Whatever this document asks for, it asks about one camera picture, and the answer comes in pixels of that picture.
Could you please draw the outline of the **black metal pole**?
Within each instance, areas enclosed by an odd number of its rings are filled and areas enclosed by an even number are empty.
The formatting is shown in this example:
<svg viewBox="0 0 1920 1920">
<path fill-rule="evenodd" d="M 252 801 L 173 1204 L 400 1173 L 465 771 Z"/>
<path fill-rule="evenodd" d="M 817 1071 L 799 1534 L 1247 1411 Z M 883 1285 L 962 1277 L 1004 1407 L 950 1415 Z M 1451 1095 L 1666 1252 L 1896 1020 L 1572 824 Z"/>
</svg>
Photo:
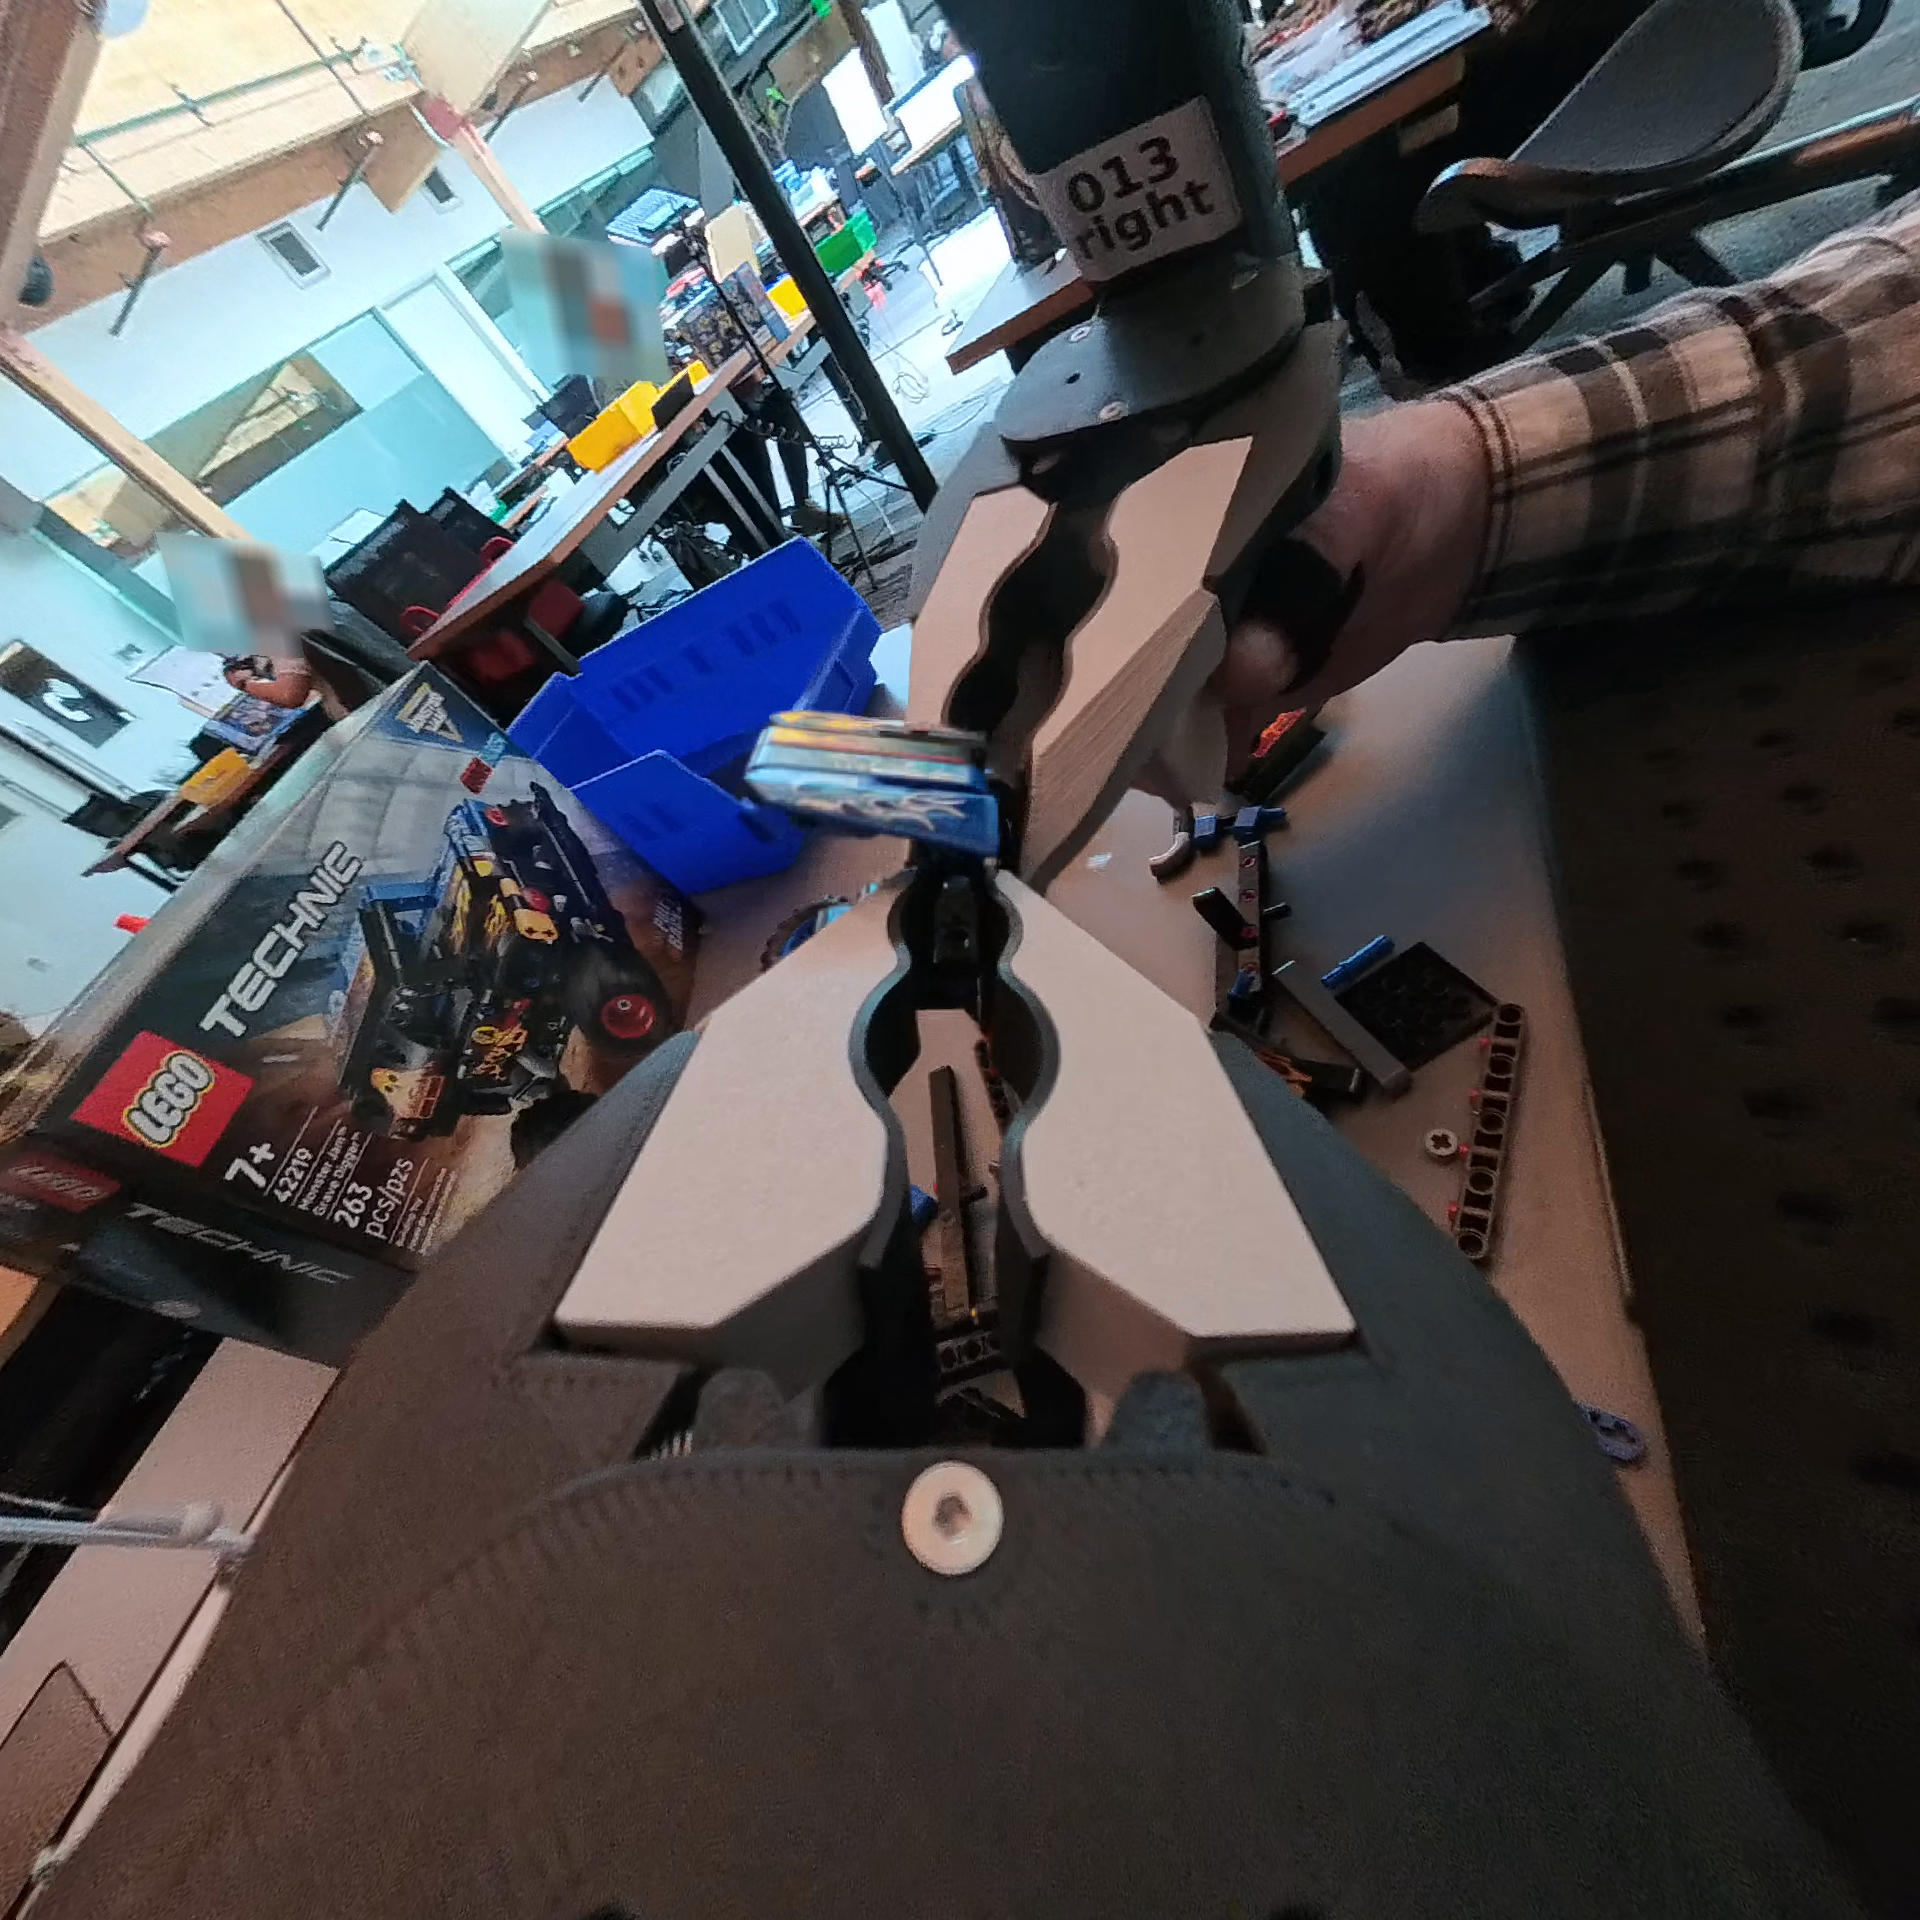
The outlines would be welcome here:
<svg viewBox="0 0 1920 1920">
<path fill-rule="evenodd" d="M 780 255 L 780 264 L 799 288 L 833 361 L 842 370 L 869 428 L 897 468 L 906 490 L 920 508 L 930 508 L 938 479 L 923 463 L 923 451 L 897 414 L 893 390 L 880 374 L 849 306 L 842 305 L 831 270 L 821 264 L 793 205 L 788 201 L 769 156 L 760 153 L 753 129 L 745 122 L 745 111 L 713 63 L 710 45 L 693 23 L 689 2 L 640 2 L 640 13 L 658 34 L 667 63 L 674 63 L 679 80 L 686 85 L 701 124 L 716 138 L 716 148 L 733 168 L 745 198 L 757 212 L 769 238 Z"/>
</svg>

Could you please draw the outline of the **dark grey toy beam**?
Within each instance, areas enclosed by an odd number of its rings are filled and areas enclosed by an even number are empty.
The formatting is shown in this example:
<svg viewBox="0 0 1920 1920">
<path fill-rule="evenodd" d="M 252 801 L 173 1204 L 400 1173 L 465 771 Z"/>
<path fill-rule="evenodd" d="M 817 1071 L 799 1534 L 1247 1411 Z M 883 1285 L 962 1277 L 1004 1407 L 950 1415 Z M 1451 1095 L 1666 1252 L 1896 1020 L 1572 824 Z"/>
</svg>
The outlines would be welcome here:
<svg viewBox="0 0 1920 1920">
<path fill-rule="evenodd" d="M 1389 1097 L 1403 1097 L 1414 1088 L 1412 1067 L 1390 1056 L 1337 996 L 1324 977 L 1299 961 L 1288 961 L 1266 972 L 1266 982 L 1317 1023 L 1334 1044 L 1340 1044 L 1356 1067 Z"/>
</svg>

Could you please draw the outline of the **yellow bin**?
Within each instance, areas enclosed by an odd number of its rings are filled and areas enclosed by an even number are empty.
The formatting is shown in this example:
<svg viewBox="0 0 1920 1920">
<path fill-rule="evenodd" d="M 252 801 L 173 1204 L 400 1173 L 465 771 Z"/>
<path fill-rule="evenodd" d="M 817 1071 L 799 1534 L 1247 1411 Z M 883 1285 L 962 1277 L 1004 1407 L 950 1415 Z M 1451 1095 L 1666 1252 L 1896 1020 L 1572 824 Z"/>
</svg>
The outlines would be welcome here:
<svg viewBox="0 0 1920 1920">
<path fill-rule="evenodd" d="M 660 396 L 663 390 L 658 381 L 640 380 L 610 398 L 609 407 L 568 439 L 565 451 L 573 463 L 587 474 L 605 474 L 628 451 L 649 442 L 658 434 Z"/>
</svg>

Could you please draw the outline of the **blue plastic bin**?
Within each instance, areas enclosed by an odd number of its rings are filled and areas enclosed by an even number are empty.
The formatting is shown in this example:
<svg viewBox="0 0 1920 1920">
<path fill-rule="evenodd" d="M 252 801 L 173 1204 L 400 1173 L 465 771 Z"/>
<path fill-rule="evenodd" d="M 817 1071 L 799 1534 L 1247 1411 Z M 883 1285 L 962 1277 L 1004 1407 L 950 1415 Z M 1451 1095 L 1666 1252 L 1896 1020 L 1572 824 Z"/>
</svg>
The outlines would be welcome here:
<svg viewBox="0 0 1920 1920">
<path fill-rule="evenodd" d="M 780 874 L 802 829 L 745 789 L 784 710 L 869 710 L 880 616 L 802 538 L 553 677 L 510 741 L 684 895 Z"/>
</svg>

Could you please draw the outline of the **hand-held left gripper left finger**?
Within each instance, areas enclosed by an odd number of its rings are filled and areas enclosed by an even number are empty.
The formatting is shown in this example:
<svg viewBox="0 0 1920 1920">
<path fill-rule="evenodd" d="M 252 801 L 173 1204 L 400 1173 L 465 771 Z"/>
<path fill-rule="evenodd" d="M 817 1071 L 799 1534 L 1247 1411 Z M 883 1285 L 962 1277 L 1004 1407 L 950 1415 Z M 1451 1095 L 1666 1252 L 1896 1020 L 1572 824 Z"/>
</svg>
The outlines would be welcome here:
<svg viewBox="0 0 1920 1920">
<path fill-rule="evenodd" d="M 573 1359 L 821 1390 L 839 1444 L 930 1439 L 930 1302 L 888 1085 L 917 1056 L 897 912 L 860 890 L 695 1028 L 553 1309 Z M 906 1057 L 871 1042 L 906 1044 Z"/>
</svg>

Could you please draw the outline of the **person's right forearm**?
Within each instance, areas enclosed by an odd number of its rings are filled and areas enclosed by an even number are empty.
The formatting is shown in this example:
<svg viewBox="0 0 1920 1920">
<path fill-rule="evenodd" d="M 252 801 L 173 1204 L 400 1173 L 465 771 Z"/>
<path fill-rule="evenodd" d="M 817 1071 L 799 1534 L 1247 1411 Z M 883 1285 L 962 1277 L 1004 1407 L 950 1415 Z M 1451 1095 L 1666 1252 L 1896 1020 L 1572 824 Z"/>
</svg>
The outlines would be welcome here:
<svg viewBox="0 0 1920 1920">
<path fill-rule="evenodd" d="M 1914 587 L 1917 197 L 1442 400 L 1489 474 L 1454 637 Z"/>
</svg>

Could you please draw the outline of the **long background workbench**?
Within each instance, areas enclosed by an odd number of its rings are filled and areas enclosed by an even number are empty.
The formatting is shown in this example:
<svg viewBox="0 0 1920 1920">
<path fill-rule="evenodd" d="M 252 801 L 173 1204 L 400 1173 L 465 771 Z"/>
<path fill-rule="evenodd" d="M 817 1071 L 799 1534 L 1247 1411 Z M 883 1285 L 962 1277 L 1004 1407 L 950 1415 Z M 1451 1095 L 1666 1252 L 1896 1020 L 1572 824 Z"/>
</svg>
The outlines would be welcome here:
<svg viewBox="0 0 1920 1920">
<path fill-rule="evenodd" d="M 693 386 L 693 398 L 667 428 L 621 451 L 610 468 L 579 479 L 522 538 L 461 587 L 449 611 L 432 616 L 423 637 L 408 644 L 408 656 L 452 673 L 457 660 L 478 656 L 490 637 L 514 633 L 531 660 L 560 673 L 579 673 L 580 651 L 536 616 L 540 590 L 573 558 L 610 575 L 701 477 L 713 477 L 716 492 L 745 522 L 750 556 L 784 542 L 784 522 L 769 492 L 740 469 L 733 439 L 749 428 L 735 396 L 737 381 L 757 372 L 777 390 L 777 372 L 793 347 L 797 340 L 788 340 L 764 359 L 749 348 L 733 354 Z"/>
</svg>

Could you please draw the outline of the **black toy beam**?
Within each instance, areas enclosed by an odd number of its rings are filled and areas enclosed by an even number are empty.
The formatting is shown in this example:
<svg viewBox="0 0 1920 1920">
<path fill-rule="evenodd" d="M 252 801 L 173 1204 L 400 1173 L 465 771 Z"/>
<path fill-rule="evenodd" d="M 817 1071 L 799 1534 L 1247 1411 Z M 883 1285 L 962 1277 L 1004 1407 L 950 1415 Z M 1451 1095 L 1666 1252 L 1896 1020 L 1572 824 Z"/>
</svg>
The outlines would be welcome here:
<svg viewBox="0 0 1920 1920">
<path fill-rule="evenodd" d="M 930 1173 L 911 1192 L 911 1216 L 920 1224 L 942 1400 L 984 1396 L 985 1380 L 1005 1374 L 995 1229 L 999 1141 L 1011 1105 L 985 1034 L 995 931 L 979 861 L 943 852 L 913 858 L 900 935 L 923 1044 Z"/>
</svg>

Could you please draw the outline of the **black beam red pins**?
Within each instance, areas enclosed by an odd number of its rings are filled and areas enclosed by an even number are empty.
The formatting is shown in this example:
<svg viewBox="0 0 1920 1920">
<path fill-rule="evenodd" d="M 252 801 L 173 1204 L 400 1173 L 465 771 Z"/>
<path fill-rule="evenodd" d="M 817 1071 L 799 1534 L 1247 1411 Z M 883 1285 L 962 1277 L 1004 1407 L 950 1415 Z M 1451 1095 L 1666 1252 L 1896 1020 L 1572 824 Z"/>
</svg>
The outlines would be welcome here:
<svg viewBox="0 0 1920 1920">
<path fill-rule="evenodd" d="M 1471 1091 L 1471 1126 L 1460 1141 L 1460 1188 L 1448 1210 L 1458 1252 L 1485 1267 L 1499 1246 L 1508 1163 L 1518 1141 L 1518 1095 L 1526 1082 L 1526 1006 L 1499 1001 L 1478 1037 L 1478 1077 Z"/>
</svg>

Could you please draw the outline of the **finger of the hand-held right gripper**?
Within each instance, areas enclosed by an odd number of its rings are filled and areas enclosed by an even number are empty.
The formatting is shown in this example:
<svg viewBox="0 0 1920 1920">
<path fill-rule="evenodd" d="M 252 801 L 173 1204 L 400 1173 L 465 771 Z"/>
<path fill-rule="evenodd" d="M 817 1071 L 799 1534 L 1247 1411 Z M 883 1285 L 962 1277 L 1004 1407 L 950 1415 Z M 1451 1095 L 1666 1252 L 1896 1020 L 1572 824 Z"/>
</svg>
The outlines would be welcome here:
<svg viewBox="0 0 1920 1920">
<path fill-rule="evenodd" d="M 1039 548 L 1052 505 L 1030 490 L 972 495 L 911 616 L 911 725 L 958 728 L 958 685 L 985 660 L 995 590 Z"/>
<path fill-rule="evenodd" d="M 1186 448 L 1107 517 L 1115 575 L 1030 737 L 1024 884 L 1048 888 L 1128 789 L 1169 805 L 1219 798 L 1228 728 L 1212 677 L 1228 619 L 1208 577 L 1247 453 L 1251 439 Z"/>
</svg>

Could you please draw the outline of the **person's right hand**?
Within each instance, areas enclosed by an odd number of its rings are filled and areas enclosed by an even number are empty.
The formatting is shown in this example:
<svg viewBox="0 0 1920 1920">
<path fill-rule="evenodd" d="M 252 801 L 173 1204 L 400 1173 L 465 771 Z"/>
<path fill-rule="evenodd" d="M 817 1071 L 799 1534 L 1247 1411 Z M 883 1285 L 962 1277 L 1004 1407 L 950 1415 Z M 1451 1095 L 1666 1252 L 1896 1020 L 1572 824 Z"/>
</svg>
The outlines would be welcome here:
<svg viewBox="0 0 1920 1920">
<path fill-rule="evenodd" d="M 1341 434 L 1328 498 L 1257 570 L 1212 688 L 1236 751 L 1285 710 L 1317 710 L 1462 614 L 1494 469 L 1471 412 L 1397 400 Z"/>
</svg>

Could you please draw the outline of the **black grille toy panel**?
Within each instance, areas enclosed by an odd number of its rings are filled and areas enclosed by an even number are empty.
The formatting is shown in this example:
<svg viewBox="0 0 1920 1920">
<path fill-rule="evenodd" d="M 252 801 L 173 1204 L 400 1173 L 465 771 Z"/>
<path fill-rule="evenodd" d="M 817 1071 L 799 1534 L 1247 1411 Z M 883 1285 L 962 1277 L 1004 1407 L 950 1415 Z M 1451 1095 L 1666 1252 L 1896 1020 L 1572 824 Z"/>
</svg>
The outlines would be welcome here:
<svg viewBox="0 0 1920 1920">
<path fill-rule="evenodd" d="M 1432 945 L 1412 945 L 1337 989 L 1337 1001 L 1407 1071 L 1495 1023 L 1502 1000 Z"/>
</svg>

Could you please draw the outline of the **black panel flame sticker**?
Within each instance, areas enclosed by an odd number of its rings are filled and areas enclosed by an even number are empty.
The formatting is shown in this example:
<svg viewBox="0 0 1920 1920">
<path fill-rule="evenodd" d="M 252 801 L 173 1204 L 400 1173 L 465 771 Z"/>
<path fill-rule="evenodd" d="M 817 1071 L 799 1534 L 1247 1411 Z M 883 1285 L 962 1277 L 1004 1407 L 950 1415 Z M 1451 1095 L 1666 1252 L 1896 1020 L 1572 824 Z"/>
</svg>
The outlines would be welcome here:
<svg viewBox="0 0 1920 1920">
<path fill-rule="evenodd" d="M 1212 1028 L 1242 1042 L 1266 1071 L 1273 1071 L 1297 1097 L 1314 1105 L 1317 1110 L 1348 1107 L 1364 1097 L 1368 1082 L 1356 1064 L 1334 1064 L 1314 1060 L 1291 1044 L 1277 1044 L 1251 1023 L 1236 1020 L 1230 1012 L 1216 1010 Z"/>
</svg>

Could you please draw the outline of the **grey desk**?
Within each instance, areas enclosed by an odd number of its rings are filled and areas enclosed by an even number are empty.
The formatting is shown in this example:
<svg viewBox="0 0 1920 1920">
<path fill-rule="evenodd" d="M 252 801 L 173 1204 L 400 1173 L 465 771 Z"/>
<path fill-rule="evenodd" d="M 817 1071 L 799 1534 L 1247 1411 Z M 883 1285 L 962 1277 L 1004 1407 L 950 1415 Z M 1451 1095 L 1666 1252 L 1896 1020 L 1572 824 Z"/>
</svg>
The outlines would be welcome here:
<svg viewBox="0 0 1920 1920">
<path fill-rule="evenodd" d="M 1478 985 L 1526 1006 L 1527 1052 L 1489 1279 L 1523 1316 L 1577 1400 L 1629 1417 L 1645 1464 L 1620 1469 L 1668 1598 L 1703 1643 L 1697 1589 L 1674 1493 L 1668 1429 L 1645 1342 L 1629 1316 L 1607 1153 L 1548 882 L 1538 765 L 1511 639 L 1421 644 L 1334 701 L 1334 741 L 1291 789 L 1273 864 L 1292 917 L 1285 949 L 1334 962 L 1364 938 L 1427 939 Z M 1212 1001 L 1219 945 L 1188 907 L 1223 854 L 1181 884 L 1151 877 L 1166 805 L 1125 798 L 1078 867 L 1048 898 L 1181 1006 Z M 824 842 L 769 882 L 707 900 L 689 1017 L 707 1020 L 757 972 L 780 917 L 885 872 L 893 842 Z M 1478 1044 L 1414 1071 L 1403 1097 L 1368 1095 L 1340 1131 L 1434 1217 L 1460 1175 L 1421 1141 L 1465 1116 Z"/>
</svg>

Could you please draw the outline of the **blue flame sticker panel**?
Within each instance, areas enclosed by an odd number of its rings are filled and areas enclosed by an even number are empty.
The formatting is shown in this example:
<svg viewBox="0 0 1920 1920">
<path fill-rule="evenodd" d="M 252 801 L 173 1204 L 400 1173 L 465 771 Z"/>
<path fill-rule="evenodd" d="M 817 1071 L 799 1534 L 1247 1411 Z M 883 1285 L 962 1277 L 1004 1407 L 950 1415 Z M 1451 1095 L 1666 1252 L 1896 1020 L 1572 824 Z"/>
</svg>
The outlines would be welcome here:
<svg viewBox="0 0 1920 1920">
<path fill-rule="evenodd" d="M 979 730 L 821 710 L 777 712 L 745 760 L 745 789 L 799 824 L 999 858 L 1004 818 Z"/>
</svg>

